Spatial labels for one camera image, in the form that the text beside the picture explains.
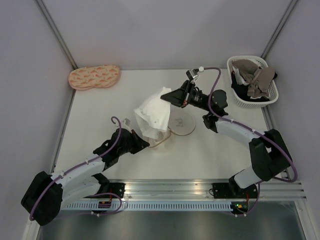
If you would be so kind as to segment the white bra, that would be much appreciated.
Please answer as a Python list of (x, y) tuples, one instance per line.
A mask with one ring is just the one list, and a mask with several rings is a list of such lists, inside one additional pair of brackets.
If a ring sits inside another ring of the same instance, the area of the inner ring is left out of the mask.
[(162, 100), (161, 96), (171, 91), (171, 88), (162, 87), (134, 110), (137, 125), (144, 137), (159, 140), (159, 134), (168, 130), (171, 104)]

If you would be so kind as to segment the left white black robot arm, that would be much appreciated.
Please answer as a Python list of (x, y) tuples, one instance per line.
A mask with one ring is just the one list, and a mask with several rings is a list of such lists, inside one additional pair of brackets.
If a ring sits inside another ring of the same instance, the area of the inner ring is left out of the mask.
[(134, 155), (149, 146), (134, 130), (118, 128), (110, 139), (92, 152), (93, 158), (68, 170), (36, 174), (22, 197), (21, 205), (31, 221), (47, 225), (71, 203), (94, 195), (106, 197), (110, 181), (103, 172), (115, 165), (122, 155)]

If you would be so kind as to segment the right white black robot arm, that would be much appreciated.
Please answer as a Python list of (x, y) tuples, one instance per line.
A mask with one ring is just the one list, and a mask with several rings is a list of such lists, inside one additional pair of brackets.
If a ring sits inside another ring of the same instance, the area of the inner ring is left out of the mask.
[(247, 189), (275, 178), (290, 167), (292, 159), (280, 132), (271, 129), (260, 133), (233, 120), (225, 112), (228, 103), (224, 90), (213, 90), (206, 95), (194, 82), (186, 80), (180, 88), (160, 98), (175, 107), (192, 105), (207, 111), (202, 117), (207, 129), (228, 136), (248, 148), (251, 165), (228, 180), (226, 191), (233, 198), (241, 197)]

